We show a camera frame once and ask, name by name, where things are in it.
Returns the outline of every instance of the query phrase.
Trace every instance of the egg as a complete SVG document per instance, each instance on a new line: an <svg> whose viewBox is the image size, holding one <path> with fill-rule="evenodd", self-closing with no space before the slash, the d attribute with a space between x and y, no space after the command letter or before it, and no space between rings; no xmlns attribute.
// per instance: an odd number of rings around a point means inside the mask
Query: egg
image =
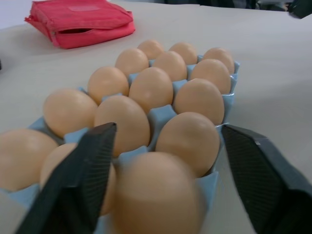
<svg viewBox="0 0 312 234"><path fill-rule="evenodd" d="M136 101L147 114L152 108L172 103L172 82L167 73L157 67L149 67L132 82L129 97Z"/></svg>
<svg viewBox="0 0 312 234"><path fill-rule="evenodd" d="M146 40L137 48L143 51L148 59L156 59L162 52L164 52L162 45L156 40Z"/></svg>
<svg viewBox="0 0 312 234"><path fill-rule="evenodd" d="M76 143L68 143L58 146L46 158L40 174L40 187L43 188L53 170L76 148ZM110 212L115 198L116 188L116 173L113 165L110 166L108 183L104 201L101 207L100 215L105 215Z"/></svg>
<svg viewBox="0 0 312 234"><path fill-rule="evenodd" d="M187 78L186 64L177 52L167 51L158 56L153 65L164 70L171 81L178 81Z"/></svg>
<svg viewBox="0 0 312 234"><path fill-rule="evenodd" d="M202 59L217 59L224 63L224 65L228 68L230 74L233 74L235 71L232 55L226 49L220 47L212 48L204 54Z"/></svg>
<svg viewBox="0 0 312 234"><path fill-rule="evenodd" d="M48 135L17 129L0 135L0 188L17 191L39 182L45 158L58 147Z"/></svg>
<svg viewBox="0 0 312 234"><path fill-rule="evenodd" d="M193 79L178 91L175 112L196 112L211 120L214 125L221 124L224 117L223 98L218 88L205 79Z"/></svg>
<svg viewBox="0 0 312 234"><path fill-rule="evenodd" d="M118 181L112 211L118 234L197 234L203 206L194 175L177 157L138 155Z"/></svg>
<svg viewBox="0 0 312 234"><path fill-rule="evenodd" d="M137 48L124 50L117 58L115 67L120 69L126 77L138 73L149 67L145 53Z"/></svg>
<svg viewBox="0 0 312 234"><path fill-rule="evenodd" d="M129 83L121 70L115 67L101 67L90 77L88 82L88 94L98 104L102 97L113 94L129 94Z"/></svg>
<svg viewBox="0 0 312 234"><path fill-rule="evenodd" d="M179 42L174 44L169 51L175 51L182 56L187 65L197 63L197 51L195 47L186 42Z"/></svg>
<svg viewBox="0 0 312 234"><path fill-rule="evenodd" d="M85 93L61 89L50 94L43 104L43 117L59 137L82 128L93 127L98 105Z"/></svg>
<svg viewBox="0 0 312 234"><path fill-rule="evenodd" d="M111 96L101 103L95 115L95 126L114 122L117 132L114 157L135 150L150 141L150 125L143 109L125 96Z"/></svg>
<svg viewBox="0 0 312 234"><path fill-rule="evenodd" d="M185 112L165 124L155 151L178 156L197 177L201 177L214 164L219 144L219 134L208 118L198 113Z"/></svg>
<svg viewBox="0 0 312 234"><path fill-rule="evenodd" d="M231 89L231 77L226 66L216 59L200 61L191 73L191 80L206 79L213 83L221 94L228 94Z"/></svg>

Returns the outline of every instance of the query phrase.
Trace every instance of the table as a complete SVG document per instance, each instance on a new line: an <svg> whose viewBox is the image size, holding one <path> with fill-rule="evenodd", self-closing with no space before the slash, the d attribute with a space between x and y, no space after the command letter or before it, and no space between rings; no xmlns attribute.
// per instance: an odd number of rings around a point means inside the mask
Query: table
<svg viewBox="0 0 312 234"><path fill-rule="evenodd" d="M116 3L133 11L136 32L94 46L58 49L29 25L0 31L0 132L28 126L42 115L49 93L85 87L98 67L114 65L124 49L146 39L166 49L187 41L199 54L221 46L241 63L231 124L268 136L312 181L311 16L298 20L285 12ZM253 233L227 161L220 174L223 202L204 233Z"/></svg>

